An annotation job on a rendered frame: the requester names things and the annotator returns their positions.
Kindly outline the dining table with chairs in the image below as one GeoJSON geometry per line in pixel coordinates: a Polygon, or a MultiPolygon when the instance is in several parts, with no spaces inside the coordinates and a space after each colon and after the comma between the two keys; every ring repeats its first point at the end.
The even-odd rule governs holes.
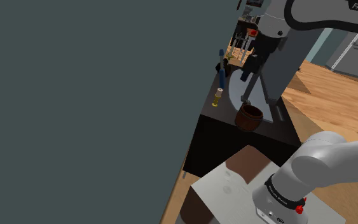
{"type": "Polygon", "coordinates": [[[240,17],[230,39],[225,57],[229,64],[242,66],[246,58],[253,52],[258,25],[256,19],[240,17]]]}

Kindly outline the black small object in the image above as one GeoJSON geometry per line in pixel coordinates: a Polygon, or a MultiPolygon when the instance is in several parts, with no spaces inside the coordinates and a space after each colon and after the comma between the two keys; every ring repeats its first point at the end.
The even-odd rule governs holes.
{"type": "MultiPolygon", "coordinates": [[[[231,74],[231,67],[230,67],[230,65],[228,63],[229,63],[229,60],[227,58],[224,58],[223,59],[223,65],[224,65],[224,70],[225,70],[225,76],[226,77],[229,77],[229,75],[231,74]]],[[[215,69],[216,69],[217,72],[219,72],[219,70],[221,69],[220,63],[218,63],[215,66],[215,69]]]]}

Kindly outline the blue pen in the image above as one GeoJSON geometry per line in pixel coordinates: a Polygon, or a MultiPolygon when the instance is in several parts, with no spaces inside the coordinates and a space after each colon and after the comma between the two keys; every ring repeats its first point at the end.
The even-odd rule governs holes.
{"type": "Polygon", "coordinates": [[[225,51],[223,49],[220,49],[219,50],[219,58],[220,58],[219,88],[222,88],[222,89],[224,89],[224,86],[225,86],[224,54],[225,54],[225,51]]]}

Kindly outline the grey oval plate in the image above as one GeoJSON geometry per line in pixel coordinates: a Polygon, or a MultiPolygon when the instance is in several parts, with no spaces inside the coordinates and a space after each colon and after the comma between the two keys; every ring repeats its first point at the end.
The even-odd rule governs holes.
{"type": "MultiPolygon", "coordinates": [[[[234,108],[238,111],[242,105],[241,96],[245,93],[247,86],[252,78],[252,74],[249,75],[247,81],[243,82],[240,78],[242,76],[242,70],[237,69],[230,76],[230,82],[228,85],[228,92],[230,101],[234,108]]],[[[260,78],[257,79],[250,96],[248,97],[251,104],[263,112],[263,120],[269,123],[273,123],[272,113],[268,103],[265,101],[264,92],[261,85],[260,78]]]]}

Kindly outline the gold and cream spool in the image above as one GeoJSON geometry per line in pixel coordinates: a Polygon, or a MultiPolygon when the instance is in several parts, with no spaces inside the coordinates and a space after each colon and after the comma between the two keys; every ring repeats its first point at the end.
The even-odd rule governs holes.
{"type": "Polygon", "coordinates": [[[222,93],[223,93],[223,89],[222,88],[218,88],[216,90],[216,93],[214,95],[214,100],[212,102],[212,106],[214,107],[218,107],[218,102],[220,100],[220,98],[222,97],[222,93]]]}

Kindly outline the brown barrel cup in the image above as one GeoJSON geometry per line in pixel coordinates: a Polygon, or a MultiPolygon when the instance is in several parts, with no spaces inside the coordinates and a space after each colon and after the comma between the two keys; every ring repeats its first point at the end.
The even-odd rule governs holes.
{"type": "Polygon", "coordinates": [[[263,112],[255,106],[243,103],[235,117],[235,125],[242,131],[252,132],[263,121],[263,112]]]}

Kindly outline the grey refrigerator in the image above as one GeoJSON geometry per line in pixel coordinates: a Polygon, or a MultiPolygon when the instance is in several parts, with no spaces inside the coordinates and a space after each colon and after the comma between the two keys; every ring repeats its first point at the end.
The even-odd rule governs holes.
{"type": "Polygon", "coordinates": [[[358,34],[349,32],[330,59],[326,67],[331,71],[358,78],[358,34]]]}

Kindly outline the black cabinet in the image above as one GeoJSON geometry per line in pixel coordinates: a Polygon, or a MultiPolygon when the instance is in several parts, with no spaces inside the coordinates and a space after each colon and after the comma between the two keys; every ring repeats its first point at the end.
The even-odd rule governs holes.
{"type": "MultiPolygon", "coordinates": [[[[240,69],[234,65],[230,67],[231,74],[240,69]]],[[[278,100],[273,106],[269,105],[273,123],[263,120],[252,132],[242,131],[235,125],[238,111],[231,103],[228,92],[231,74],[226,78],[218,107],[212,106],[219,87],[219,76],[215,76],[189,146],[184,171],[200,178],[245,146],[255,147],[281,166],[301,145],[282,100],[278,100]]]]}

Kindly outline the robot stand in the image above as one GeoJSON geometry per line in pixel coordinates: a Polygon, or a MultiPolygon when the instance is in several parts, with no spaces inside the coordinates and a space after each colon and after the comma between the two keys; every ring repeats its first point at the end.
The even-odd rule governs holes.
{"type": "Polygon", "coordinates": [[[314,194],[298,214],[276,202],[266,180],[279,167],[246,146],[193,183],[175,224],[345,224],[344,217],[314,194]]]}

